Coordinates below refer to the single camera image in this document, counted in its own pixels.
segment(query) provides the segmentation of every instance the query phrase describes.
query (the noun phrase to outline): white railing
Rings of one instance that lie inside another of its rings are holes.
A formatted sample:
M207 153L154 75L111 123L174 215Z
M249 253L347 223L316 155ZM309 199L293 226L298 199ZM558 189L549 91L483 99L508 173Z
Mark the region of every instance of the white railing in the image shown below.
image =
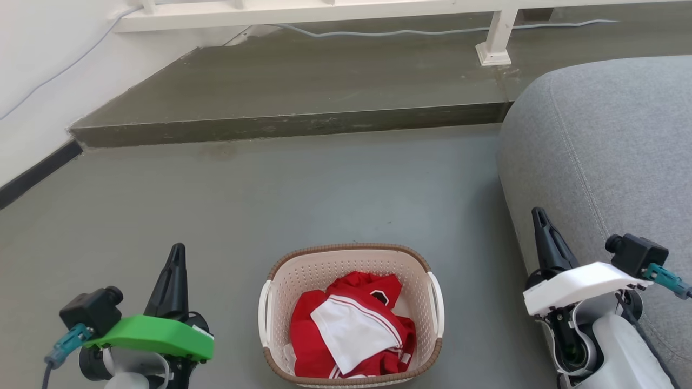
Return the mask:
M165 3L140 0L117 33L307 21L376 19L467 12L494 12L488 38L476 46L484 66L510 64L507 42L519 9L685 0L227 0Z

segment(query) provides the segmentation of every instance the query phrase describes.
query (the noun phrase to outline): white cable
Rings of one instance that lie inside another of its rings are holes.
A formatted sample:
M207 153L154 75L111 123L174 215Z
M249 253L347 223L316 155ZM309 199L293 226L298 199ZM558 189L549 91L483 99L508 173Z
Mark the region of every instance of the white cable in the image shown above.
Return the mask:
M31 95L34 94L34 92L36 92L36 91L38 90L38 88L44 86L45 84L48 84L49 82L51 82L51 81L53 81L54 79L58 78L61 74L63 74L63 73L65 73L66 71L68 71L72 66L75 66L79 61L81 61L84 57L86 57L89 53L91 53L91 51L92 51L93 49L95 49L96 46L98 46L101 42L103 42L104 39L106 39L106 37L108 36L108 34L113 30L113 27L115 27L116 24L117 24L123 17L125 17L125 16L127 16L127 15L129 15L129 14L131 14L131 13L137 11L137 10L140 10L141 8L142 8L141 6L135 7L135 8L130 8L130 9L126 10L126 11L123 11L123 12L120 13L118 16L116 16L116 19L113 21L113 23L111 24L110 28L108 28L108 31L106 31L106 33L105 33L105 34L104 34L104 35L103 35L103 36L102 36L102 37L101 37L101 38L100 38L89 50L87 50L86 52L84 52L84 54L82 54L79 58L77 58L76 61L74 61L74 62L72 62L71 64L69 64L65 69L62 69L61 71L59 71L58 73L56 73L53 77L51 77L51 78L47 79L46 81L43 81L42 83L38 84L34 89L31 89L31 91L30 91L29 93L27 93L26 96L24 96L23 99L21 99L17 104L15 104L12 108L10 108L9 111L7 111L7 112L4 113L2 116L0 116L0 120L3 120L4 118L8 117L12 112L14 112L17 108L19 108L19 106L22 105L25 101L27 101L27 99L29 99L29 97L31 97Z
M72 66L75 66L79 61L84 59L93 49L96 48L101 42L103 42L104 39L108 36L108 34L113 30L113 28L116 26L116 24L125 16L140 10L142 6L139 7L134 7L130 8L126 11L123 11L120 13L118 16L116 16L115 20L111 24L111 26L108 28L106 33L84 54L82 54L79 58L77 58L76 61L72 62L69 64L67 67L62 69L60 72L56 73L53 77L47 79L46 81L43 81L41 84L38 84L34 89L31 89L29 93L24 96L23 99L21 99L17 104L15 104L12 108L10 108L9 111L4 113L2 116L0 116L0 120L3 120L4 118L8 117L12 112L14 112L17 108L19 108L20 105L22 105L29 97L31 97L34 92L36 92L40 87L44 86L45 84L48 84L49 82L53 81L55 78L58 78L61 76L61 74L65 73L68 71ZM595 20L589 20L589 21L584 21L581 23L545 23L545 24L527 24L525 26L514 26L513 29L515 30L527 30L529 28L550 28L550 27L581 27L581 26L586 26L588 24L595 24L595 23L617 23L617 20L607 20L607 19L595 19ZM290 24L273 24L272 26L277 26L277 27L282 27L282 28L287 28L289 30L293 30L295 32L301 33L308 35L313 38L324 38L324 37L335 37L339 35L348 35L352 37L390 37L393 35L400 35L400 34L416 34L416 35L449 35L449 34L460 34L460 33L474 33L476 31L488 31L490 30L489 27L478 27L478 28L467 28L466 30L450 30L450 31L417 31L417 30L399 30L399 31L392 31L390 33L354 33L351 31L334 31L332 33L321 33L321 34L315 34L311 33L309 31L300 29L298 27L291 26Z
M514 26L514 30L528 30L530 28L547 28L547 27L581 27L587 26L589 24L595 23L617 23L617 20L607 20L607 19L595 19L589 21L583 21L581 23L543 23L543 24L527 24L524 26ZM476 31L488 31L489 27L478 27L478 28L467 28L465 30L450 30L450 31L418 31L418 30L399 30L392 31L389 33L355 33L352 31L334 31L332 33L311 33L309 31L303 30L301 28L292 26L290 24L273 24L273 26L287 28L293 30L297 33L305 34L313 38L325 38L325 37L336 37L336 36L350 36L350 37L391 37L393 35L401 34L416 34L416 35L449 35L449 34L462 34L462 33L474 33Z

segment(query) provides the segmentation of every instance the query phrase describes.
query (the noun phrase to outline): beige basket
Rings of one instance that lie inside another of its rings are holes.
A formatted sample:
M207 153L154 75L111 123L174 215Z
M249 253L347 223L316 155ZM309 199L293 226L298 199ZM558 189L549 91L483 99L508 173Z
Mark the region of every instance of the beige basket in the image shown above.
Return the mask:
M290 343L289 323L303 292L326 289L352 271L395 274L403 288L393 312L416 323L418 343L409 370L382 377L316 379L289 373L283 347ZM420 254L393 244L337 244L294 251L269 273L259 297L259 338L266 361L283 379L306 388L373 388L408 381L437 360L444 332L444 304L437 279Z

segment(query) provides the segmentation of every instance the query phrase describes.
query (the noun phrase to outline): basket rim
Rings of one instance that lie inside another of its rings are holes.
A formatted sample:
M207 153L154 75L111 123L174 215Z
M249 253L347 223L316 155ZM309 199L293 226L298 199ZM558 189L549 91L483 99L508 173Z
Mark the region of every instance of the basket rim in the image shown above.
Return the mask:
M389 250L389 251L401 251L402 253L408 254L415 258L418 263L421 264L423 269L427 272L431 271L430 265L423 259L423 257L418 254L415 250L402 246L399 244L385 244L385 243L347 243L347 244L330 244L326 246L315 246L309 248L303 248L300 250L293 251L284 255L271 269L267 280L273 281L276 276L277 271L281 266L283 266L289 260L301 255L314 254L314 253L326 253L328 251L342 251L342 250ZM419 375L428 371L437 361L440 350L442 349L442 338L437 338L435 340L435 348L430 355L430 358L421 365L419 368L411 370L409 372L402 372L396 374L387 374L379 377L368 377L368 378L356 378L356 379L326 379L326 378L306 378L306 377L296 377L292 376L279 368L277 363L274 361L274 357L271 355L271 350L269 347L264 347L264 358L269 364L269 367L278 375L279 377L295 383L298 385L310 385L310 386L364 386L364 385L375 385L382 384L393 381L400 381L404 379L411 379L418 377Z

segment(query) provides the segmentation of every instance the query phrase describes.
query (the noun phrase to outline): red clothing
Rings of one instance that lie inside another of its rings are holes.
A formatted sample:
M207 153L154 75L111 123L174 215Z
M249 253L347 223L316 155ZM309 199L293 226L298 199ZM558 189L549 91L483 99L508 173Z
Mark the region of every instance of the red clothing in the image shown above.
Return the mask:
M291 317L295 375L372 377L405 372L416 346L415 324L391 312L401 283L394 275L353 272L303 293Z

